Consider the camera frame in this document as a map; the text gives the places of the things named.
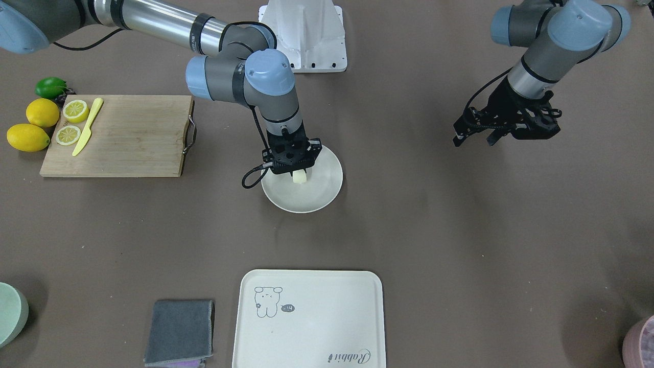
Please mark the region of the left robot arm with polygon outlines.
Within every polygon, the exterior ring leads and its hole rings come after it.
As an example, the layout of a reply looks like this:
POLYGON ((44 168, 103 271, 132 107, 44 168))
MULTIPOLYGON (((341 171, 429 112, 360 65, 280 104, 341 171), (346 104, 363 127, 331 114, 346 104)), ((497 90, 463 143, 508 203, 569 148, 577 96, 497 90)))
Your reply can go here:
POLYGON ((523 1, 497 10, 493 42, 525 47, 511 69, 496 77, 487 105, 470 104, 453 125, 453 144, 490 130, 489 145, 506 135, 546 140, 560 132, 561 111, 551 106, 552 88, 575 65, 619 44, 631 28, 625 7, 594 1, 523 1))

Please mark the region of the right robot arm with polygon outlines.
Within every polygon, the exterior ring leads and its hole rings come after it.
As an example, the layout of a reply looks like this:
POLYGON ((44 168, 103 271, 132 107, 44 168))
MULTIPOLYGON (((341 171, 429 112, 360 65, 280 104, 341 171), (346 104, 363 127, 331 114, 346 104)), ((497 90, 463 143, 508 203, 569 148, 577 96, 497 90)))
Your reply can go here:
POLYGON ((2 1, 2 48, 28 54, 85 26, 138 31, 189 48, 186 82, 196 97, 259 108, 275 160, 321 149, 303 126, 290 61, 265 24, 224 23, 162 1, 2 1))

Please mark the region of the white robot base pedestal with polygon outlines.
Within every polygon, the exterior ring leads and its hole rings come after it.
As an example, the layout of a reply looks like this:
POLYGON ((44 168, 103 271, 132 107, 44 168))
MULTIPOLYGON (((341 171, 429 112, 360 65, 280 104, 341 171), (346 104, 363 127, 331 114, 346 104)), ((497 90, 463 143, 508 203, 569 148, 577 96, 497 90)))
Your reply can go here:
POLYGON ((338 73, 348 65, 343 9, 332 1, 269 1, 259 22, 276 35, 295 73, 338 73))

